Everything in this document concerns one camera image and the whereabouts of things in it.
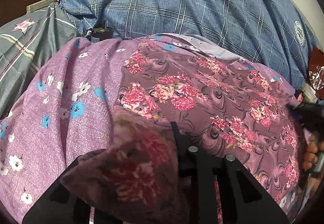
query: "human hand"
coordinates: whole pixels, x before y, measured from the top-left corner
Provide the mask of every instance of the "human hand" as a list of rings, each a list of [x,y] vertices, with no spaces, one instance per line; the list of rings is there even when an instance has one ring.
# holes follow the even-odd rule
[[[324,141],[322,141],[319,144],[316,144],[315,136],[312,135],[312,137],[310,138],[310,143],[308,144],[306,153],[304,155],[304,161],[302,163],[302,168],[304,170],[311,169],[313,164],[317,163],[318,157],[316,156],[316,153],[319,150],[324,152]],[[322,178],[323,178],[323,170],[317,178],[314,177],[309,178],[307,187],[311,188],[311,192],[310,192],[311,195],[313,195],[316,192]]]

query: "metal screw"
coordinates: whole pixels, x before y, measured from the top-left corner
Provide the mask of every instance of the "metal screw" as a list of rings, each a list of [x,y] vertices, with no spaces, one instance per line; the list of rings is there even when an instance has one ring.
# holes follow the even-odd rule
[[[227,161],[230,161],[230,162],[233,162],[233,161],[235,160],[235,156],[232,155],[232,154],[228,154],[228,155],[226,156],[226,160],[227,160]]]
[[[196,146],[189,146],[188,151],[191,153],[195,153],[198,151],[198,147]]]

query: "gray striped fabric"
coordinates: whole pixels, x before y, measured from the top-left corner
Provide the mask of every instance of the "gray striped fabric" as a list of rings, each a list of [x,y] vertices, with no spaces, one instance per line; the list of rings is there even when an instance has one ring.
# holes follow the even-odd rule
[[[0,27],[0,119],[38,70],[77,36],[76,26],[57,3]]]
[[[290,0],[62,0],[79,31],[98,21],[123,39],[198,34],[271,67],[294,88],[306,78],[316,38]]]

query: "blue plaid fabric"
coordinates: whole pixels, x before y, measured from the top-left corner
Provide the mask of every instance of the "blue plaid fabric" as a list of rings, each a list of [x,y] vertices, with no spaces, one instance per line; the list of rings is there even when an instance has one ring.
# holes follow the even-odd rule
[[[271,67],[294,88],[317,40],[290,0],[62,0],[79,31],[98,21],[123,39],[155,33],[198,34]]]

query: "purple floral fabric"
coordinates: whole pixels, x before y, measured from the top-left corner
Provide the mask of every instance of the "purple floral fabric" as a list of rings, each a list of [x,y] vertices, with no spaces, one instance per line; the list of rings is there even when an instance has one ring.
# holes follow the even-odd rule
[[[123,221],[186,223],[185,216],[179,217],[186,207],[176,203],[182,190],[175,181],[176,153],[169,135],[175,121],[182,134],[211,155],[235,155],[288,213],[305,138],[285,107],[297,101],[284,80],[269,79],[273,72],[243,59],[181,55],[151,40],[137,47],[122,68],[112,114],[113,145],[67,173],[63,184]],[[94,174],[88,176],[87,168]],[[221,221],[221,207],[218,213]]]

